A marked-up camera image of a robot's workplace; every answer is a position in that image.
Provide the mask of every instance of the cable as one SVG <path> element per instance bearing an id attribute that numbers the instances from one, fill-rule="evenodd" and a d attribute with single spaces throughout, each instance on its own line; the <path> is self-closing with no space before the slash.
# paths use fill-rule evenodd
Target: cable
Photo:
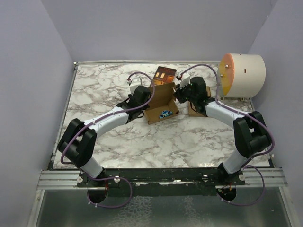
<path id="1" fill-rule="evenodd" d="M 243 116 L 246 116 L 246 117 L 250 118 L 250 119 L 253 120 L 254 122 L 258 123 L 263 129 L 265 129 L 266 132 L 267 132 L 267 133 L 269 134 L 269 136 L 271 137 L 272 143 L 271 143 L 271 146 L 270 146 L 270 148 L 268 149 L 268 151 L 265 151 L 265 152 L 263 152 L 263 153 L 257 153 L 257 154 L 255 154 L 255 155 L 252 155 L 252 156 L 250 157 L 250 159 L 249 159 L 244 165 L 242 165 L 242 167 L 244 167 L 245 165 L 247 165 L 253 158 L 255 158 L 255 157 L 257 157 L 257 156 L 261 156 L 261 155 L 265 155 L 265 154 L 270 153 L 270 152 L 274 149 L 274 147 L 275 147 L 275 140 L 274 140 L 273 134 L 268 130 L 268 128 L 267 128 L 264 124 L 262 124 L 260 121 L 258 121 L 257 119 L 253 118 L 252 116 L 250 116 L 250 115 L 248 115 L 248 114 L 246 114 L 246 113 L 244 113 L 244 112 L 242 112 L 242 111 L 239 111 L 239 112 L 238 112 L 238 111 L 234 110 L 233 108 L 231 108 L 231 107 L 229 107 L 229 106 L 227 106 L 227 105 L 221 103 L 221 102 L 218 100 L 218 96 L 219 96 L 219 84 L 220 84 L 220 82 L 219 82 L 219 77 L 218 77 L 216 71 L 213 69 L 213 67 L 211 67 L 210 65 L 207 65 L 207 64 L 203 64 L 203 63 L 197 64 L 197 65 L 194 65 L 194 66 L 192 66 L 192 67 L 189 67 L 188 69 L 186 69 L 185 71 L 183 71 L 183 72 L 180 74 L 181 77 L 183 76 L 184 73 L 188 72 L 189 70 L 191 70 L 191 69 L 193 69 L 193 68 L 195 68 L 195 67 L 197 67 L 197 66 L 206 66 L 206 67 L 210 68 L 210 69 L 213 71 L 213 73 L 214 73 L 214 75 L 215 75 L 215 77 L 216 77 L 216 82 L 217 82 L 217 85 L 216 85 L 215 101 L 216 101 L 216 103 L 217 103 L 218 105 L 220 105 L 220 106 L 224 107 L 225 109 L 227 109 L 227 110 L 229 110 L 229 111 L 232 111 L 232 112 L 234 112 L 234 113 L 236 113 L 236 114 L 239 113 L 239 114 L 241 114 L 241 115 L 243 115 Z"/>
<path id="2" fill-rule="evenodd" d="M 137 106 L 137 107 L 134 107 L 134 108 L 131 108 L 131 109 L 120 110 L 120 111 L 115 112 L 115 114 L 117 114 L 117 113 L 119 114 L 119 113 L 124 113 L 124 112 L 128 112 L 128 111 L 140 109 L 140 108 L 146 106 L 146 105 L 152 100 L 152 98 L 154 97 L 154 95 L 155 95 L 155 84 L 154 84 L 152 78 L 151 78 L 149 75 L 147 75 L 146 73 L 144 73 L 144 72 L 133 72 L 131 75 L 129 75 L 129 77 L 127 78 L 127 80 L 130 80 L 130 78 L 131 78 L 133 75 L 135 75 L 135 74 L 142 74 L 142 75 L 145 75 L 145 76 L 147 76 L 147 78 L 152 82 L 151 85 L 152 85 L 153 90 L 152 90 L 151 97 L 150 97 L 149 100 L 147 100 L 146 103 L 144 103 L 144 104 L 142 104 L 142 105 L 140 105 L 140 106 Z M 109 114 L 106 114 L 106 115 L 104 115 L 104 116 L 102 116 L 102 117 L 99 117 L 99 118 L 96 119 L 94 122 L 91 122 L 91 123 L 85 125 L 82 129 L 80 129 L 80 130 L 77 132 L 77 134 L 71 139 L 71 141 L 67 144 L 66 148 L 65 148 L 64 151 L 62 152 L 62 155 L 61 155 L 61 158 L 60 158 L 61 163 L 62 163 L 62 164 L 73 164 L 72 162 L 64 162 L 64 161 L 63 161 L 63 158 L 64 158 L 66 152 L 68 151 L 68 149 L 70 148 L 71 144 L 72 144 L 72 143 L 76 140 L 76 138 L 77 138 L 79 135 L 81 135 L 81 133 L 82 133 L 84 130 L 86 130 L 89 126 L 91 126 L 91 125 L 93 125 L 93 124 L 95 124 L 95 123 L 97 123 L 97 122 L 99 122 L 99 121 L 101 121 L 101 120 L 103 120 L 103 119 L 105 119 L 105 118 L 107 118 L 107 117 L 113 115 L 113 114 L 114 114 L 114 113 L 109 113 Z"/>
<path id="3" fill-rule="evenodd" d="M 261 180 L 262 180 L 263 190 L 262 190 L 262 194 L 259 196 L 259 198 L 256 199 L 255 201 L 251 202 L 251 203 L 240 204 L 240 203 L 235 203 L 235 202 L 227 201 L 227 200 L 221 198 L 219 194 L 217 194 L 217 196 L 220 197 L 221 201 L 226 202 L 226 203 L 228 203 L 228 204 L 230 204 L 230 205 L 238 206 L 238 207 L 248 207 L 248 206 L 255 205 L 257 202 L 259 202 L 259 201 L 264 197 L 265 190 L 266 190 L 266 189 L 265 189 L 264 177 L 263 177 L 262 173 L 261 173 L 256 167 L 254 167 L 254 166 L 252 166 L 252 165 L 247 165 L 247 166 L 245 166 L 243 169 L 246 169 L 246 168 L 249 168 L 249 167 L 250 167 L 250 168 L 254 168 L 254 169 L 260 174 L 260 177 L 261 177 Z"/>
<path id="4" fill-rule="evenodd" d="M 87 177 L 88 177 L 89 179 L 91 179 L 91 180 L 94 180 L 94 181 L 107 181 L 107 180 L 113 180 L 113 179 L 121 179 L 121 180 L 124 180 L 124 181 L 129 185 L 129 188 L 130 188 L 130 190 L 131 190 L 130 193 L 129 193 L 128 199 L 127 199 L 124 203 L 122 203 L 122 204 L 120 204 L 120 205 L 116 205 L 116 206 L 107 206 L 107 205 L 102 205 L 102 204 L 100 204 L 100 203 L 93 203 L 93 202 L 90 200 L 89 192 L 87 192 L 87 198 L 88 198 L 88 200 L 89 200 L 89 204 L 93 204 L 93 205 L 95 205 L 96 207 L 112 208 L 112 209 L 114 209 L 114 208 L 120 208 L 120 207 L 123 207 L 124 205 L 126 205 L 126 204 L 131 200 L 131 198 L 132 198 L 132 196 L 133 196 L 133 188 L 132 188 L 131 183 L 130 183 L 127 179 L 125 179 L 125 178 L 123 178 L 123 177 L 115 177 L 115 176 L 112 176 L 112 177 L 97 179 L 97 178 L 93 178 L 93 177 L 89 176 L 88 174 L 87 174 Z"/>

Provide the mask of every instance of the gray backdrop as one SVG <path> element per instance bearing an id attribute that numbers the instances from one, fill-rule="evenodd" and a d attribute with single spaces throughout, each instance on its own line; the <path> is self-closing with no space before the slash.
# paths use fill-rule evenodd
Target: gray backdrop
<path id="1" fill-rule="evenodd" d="M 74 61 L 247 53 L 276 0 L 42 0 Z"/>
<path id="2" fill-rule="evenodd" d="M 249 53 L 265 61 L 265 84 L 253 102 L 274 134 L 275 162 L 285 171 L 303 224 L 302 9 L 302 0 L 279 0 Z"/>
<path id="3" fill-rule="evenodd" d="M 24 227 L 73 63 L 39 0 L 1 1 L 0 27 L 0 226 Z"/>

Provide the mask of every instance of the orange and brown box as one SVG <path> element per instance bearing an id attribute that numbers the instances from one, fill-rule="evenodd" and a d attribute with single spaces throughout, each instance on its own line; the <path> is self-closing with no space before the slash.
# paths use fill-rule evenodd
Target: orange and brown box
<path id="1" fill-rule="evenodd" d="M 206 90 L 207 90 L 207 97 L 211 97 L 211 93 L 210 93 L 210 87 L 206 86 Z M 206 117 L 203 114 L 197 113 L 195 110 L 193 110 L 190 107 L 190 102 L 188 102 L 188 115 L 190 117 Z"/>
<path id="2" fill-rule="evenodd" d="M 179 109 L 175 103 L 176 98 L 174 92 L 176 90 L 175 83 L 168 83 L 155 86 L 155 95 L 148 104 L 150 107 L 145 110 L 145 117 L 148 124 L 154 124 L 164 121 L 168 118 L 175 117 L 179 114 Z M 163 111 L 172 111 L 172 115 L 160 118 Z"/>
<path id="3" fill-rule="evenodd" d="M 172 83 L 175 78 L 176 71 L 177 70 L 175 69 L 159 66 L 152 80 L 156 86 Z"/>

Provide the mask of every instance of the marble tabletop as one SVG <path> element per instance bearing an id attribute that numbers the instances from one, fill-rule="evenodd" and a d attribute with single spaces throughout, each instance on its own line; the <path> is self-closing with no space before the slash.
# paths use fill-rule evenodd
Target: marble tabletop
<path id="1" fill-rule="evenodd" d="M 93 64 L 79 65 L 66 111 L 62 132 L 74 118 L 88 120 L 110 111 L 129 94 L 126 79 L 135 71 L 154 75 L 158 66 L 187 69 L 192 64 Z M 215 95 L 215 77 L 207 67 L 189 71 L 202 76 Z M 150 81 L 142 75 L 143 85 Z M 225 104 L 252 111 L 248 99 L 224 99 Z M 97 139 L 94 158 L 105 168 L 173 168 L 213 167 L 223 162 L 234 150 L 233 129 L 214 118 L 189 117 L 187 103 L 177 102 L 179 115 L 148 125 L 136 119 L 119 126 Z M 53 169 L 74 168 L 60 163 L 57 152 Z M 268 156 L 255 158 L 255 166 L 269 166 Z"/>

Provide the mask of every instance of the table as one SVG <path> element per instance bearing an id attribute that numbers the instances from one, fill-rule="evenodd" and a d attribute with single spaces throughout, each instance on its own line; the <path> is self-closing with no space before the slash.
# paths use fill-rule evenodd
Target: table
<path id="1" fill-rule="evenodd" d="M 70 95 L 61 134 L 74 118 L 88 120 L 111 110 L 129 94 L 126 79 L 135 71 L 153 77 L 158 66 L 187 69 L 193 64 L 84 64 L 79 65 Z M 215 95 L 216 81 L 207 67 L 189 71 L 202 76 Z M 143 79 L 143 85 L 150 81 Z M 249 99 L 226 98 L 225 104 L 242 111 L 252 111 Z M 93 157 L 105 168 L 213 167 L 223 162 L 235 149 L 233 129 L 213 118 L 189 117 L 187 103 L 177 102 L 179 115 L 153 125 L 145 118 L 119 126 L 96 141 Z M 53 169 L 74 168 L 60 163 L 57 152 Z M 269 166 L 269 156 L 255 158 L 255 166 Z"/>

